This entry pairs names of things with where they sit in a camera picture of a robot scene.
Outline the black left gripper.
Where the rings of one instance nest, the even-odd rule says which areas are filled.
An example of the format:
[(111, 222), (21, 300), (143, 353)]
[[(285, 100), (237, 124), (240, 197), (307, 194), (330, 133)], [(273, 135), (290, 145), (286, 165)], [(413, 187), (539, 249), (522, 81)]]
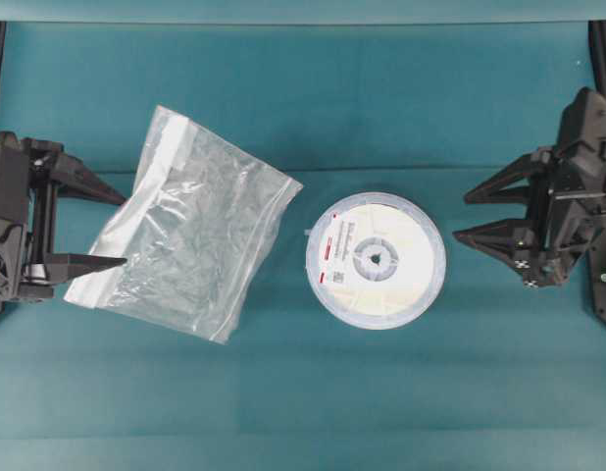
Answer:
[(54, 286), (125, 258), (54, 253), (58, 192), (121, 206), (126, 198), (61, 143), (0, 132), (0, 302), (37, 301)]

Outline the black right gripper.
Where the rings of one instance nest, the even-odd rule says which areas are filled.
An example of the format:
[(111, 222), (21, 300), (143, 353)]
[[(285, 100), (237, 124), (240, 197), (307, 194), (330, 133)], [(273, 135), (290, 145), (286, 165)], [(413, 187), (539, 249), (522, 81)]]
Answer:
[(606, 230), (606, 98), (581, 89), (562, 113), (555, 144), (522, 155), (468, 191), (464, 202), (527, 205), (525, 219), (453, 235), (511, 268), (530, 288), (565, 283)]

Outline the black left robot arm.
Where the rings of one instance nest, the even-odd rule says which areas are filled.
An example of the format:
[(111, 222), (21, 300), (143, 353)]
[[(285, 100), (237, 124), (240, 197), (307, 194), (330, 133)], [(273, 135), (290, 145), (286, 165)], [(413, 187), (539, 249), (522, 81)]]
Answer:
[(126, 263), (124, 257), (54, 251), (61, 197), (126, 202), (63, 144), (0, 131), (0, 314), (7, 302), (51, 299), (57, 285)]

